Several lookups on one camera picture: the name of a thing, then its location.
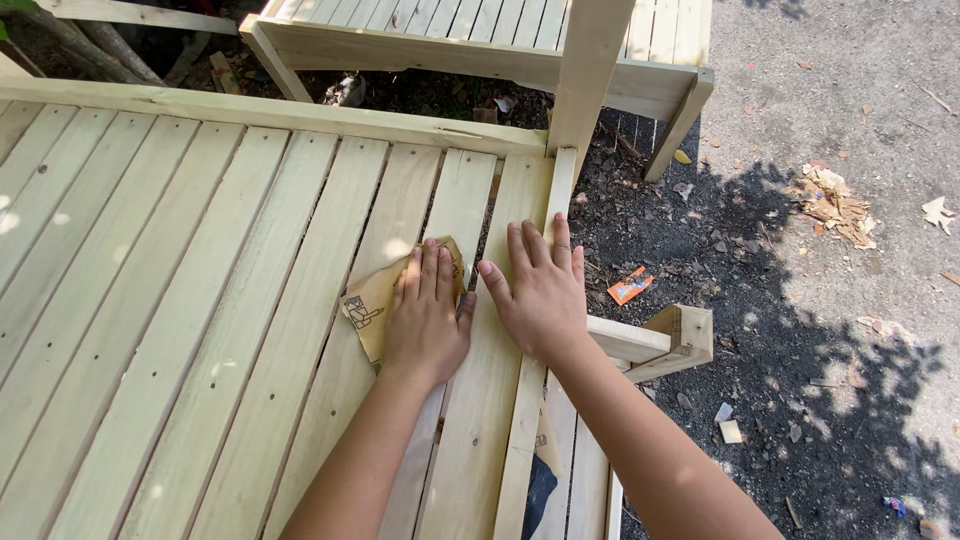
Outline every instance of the finger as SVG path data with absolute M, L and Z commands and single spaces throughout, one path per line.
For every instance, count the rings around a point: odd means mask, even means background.
M 553 263 L 558 268 L 570 268 L 570 226 L 563 212 L 553 216 Z
M 477 264 L 477 270 L 480 271 L 480 277 L 483 278 L 483 283 L 490 291 L 493 303 L 496 304 L 496 310 L 502 313 L 502 309 L 507 309 L 514 300 L 510 293 L 510 286 L 507 285 L 507 279 L 503 277 L 503 272 L 500 272 L 496 264 L 488 260 L 481 260 Z
M 423 251 L 419 247 L 410 252 L 406 276 L 403 278 L 403 298 L 417 300 L 420 297 L 420 262 L 422 258 Z
M 433 238 L 423 240 L 420 291 L 426 300 L 437 299 L 437 240 Z
M 470 291 L 460 303 L 460 314 L 457 316 L 457 330 L 461 334 L 470 336 L 470 326 L 473 325 L 473 310 L 477 307 L 477 293 Z
M 404 277 L 406 274 L 406 269 L 401 270 L 400 277 L 396 278 L 396 283 L 394 283 L 394 311 L 400 309 L 400 304 L 403 304 L 403 287 L 405 285 Z
M 530 260 L 534 263 L 534 268 L 541 268 L 547 264 L 552 264 L 550 260 L 550 248 L 546 245 L 543 235 L 537 230 L 537 226 L 529 219 L 523 220 L 523 240 L 530 251 Z
M 523 233 L 520 226 L 514 222 L 507 224 L 507 248 L 510 250 L 510 264 L 514 267 L 514 275 L 533 269 L 527 248 L 523 245 Z
M 584 246 L 577 246 L 573 250 L 570 269 L 573 271 L 573 277 L 580 286 L 584 286 Z
M 453 307 L 453 255 L 440 248 L 437 260 L 437 302 Z

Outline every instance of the hand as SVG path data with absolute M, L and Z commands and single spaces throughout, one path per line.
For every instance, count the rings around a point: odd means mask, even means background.
M 409 260 L 394 285 L 383 371 L 413 377 L 429 390 L 453 377 L 467 356 L 477 297 L 467 293 L 458 319 L 453 257 L 446 248 L 438 250 L 435 239 L 414 248 Z
M 570 229 L 562 212 L 553 219 L 550 246 L 530 220 L 507 226 L 513 287 L 495 264 L 477 265 L 496 311 L 510 336 L 526 354 L 551 366 L 590 340 L 584 294 L 584 249 L 570 253 Z

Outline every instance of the wooden furniture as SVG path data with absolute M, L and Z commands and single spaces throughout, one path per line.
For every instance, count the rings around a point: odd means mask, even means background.
M 636 0 L 622 19 L 603 104 L 667 123 L 652 182 L 713 90 L 712 0 Z M 295 70 L 408 67 L 509 79 L 556 92 L 570 0 L 271 0 L 240 33 L 289 100 L 312 103 Z
M 577 50 L 615 51 L 598 26 L 630 5 L 601 4 L 570 22 Z M 469 268 L 485 220 L 483 257 L 509 269 L 507 224 L 566 208 L 614 60 L 568 61 L 556 114 L 576 121 L 550 134 L 0 78 L 0 538 L 276 539 L 374 379 L 335 308 L 345 284 L 424 228 Z M 606 458 L 477 292 L 470 353 L 423 408 L 381 538 L 518 538 L 544 387 L 566 474 L 537 537 L 617 535 Z M 647 326 L 588 322 L 631 380 L 710 360 L 708 310 Z

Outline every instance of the right hand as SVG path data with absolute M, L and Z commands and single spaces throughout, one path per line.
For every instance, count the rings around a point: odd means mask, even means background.
M 480 276 L 493 297 L 503 326 L 525 354 L 553 367 L 570 357 L 587 333 L 584 293 L 584 249 L 570 252 L 570 229 L 562 212 L 553 219 L 550 246 L 530 220 L 507 226 L 507 245 L 514 269 L 513 286 L 495 264 L 481 260 Z

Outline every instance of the dirt ground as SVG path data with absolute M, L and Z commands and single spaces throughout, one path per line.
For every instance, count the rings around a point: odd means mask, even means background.
M 239 20 L 260 6 L 227 8 Z M 24 36 L 10 26 L 14 39 Z M 716 89 L 682 145 L 693 163 L 672 161 L 657 187 L 605 131 L 589 149 L 577 187 L 586 201 L 571 208 L 574 241 L 589 252 L 589 311 L 641 324 L 671 303 L 713 309 L 714 361 L 648 386 L 788 538 L 919 538 L 922 518 L 960 536 L 960 286 L 940 275 L 960 274 L 960 234 L 921 211 L 941 196 L 960 209 L 960 118 L 921 90 L 960 110 L 958 28 L 955 0 L 716 0 Z M 176 31 L 124 31 L 161 76 L 179 53 Z M 183 86 L 213 90 L 205 59 L 218 50 L 249 95 L 281 97 L 248 76 L 256 59 L 236 37 L 214 36 Z M 500 122 L 542 129 L 552 107 L 549 94 L 504 81 L 362 75 L 367 108 L 471 119 L 472 108 L 508 95 L 517 105 Z M 301 76 L 325 102 L 344 74 Z M 601 122 L 649 155 L 652 120 L 604 110 Z M 810 159 L 871 203 L 876 249 L 818 235 L 780 193 Z M 693 184 L 687 201 L 678 183 Z M 605 289 L 641 264 L 653 285 L 618 307 Z M 915 346 L 858 324 L 862 316 L 900 322 Z M 743 444 L 719 438 L 712 419 L 724 402 Z M 883 508 L 889 496 L 905 503 L 905 518 Z M 630 507 L 622 526 L 623 538 L 646 538 Z

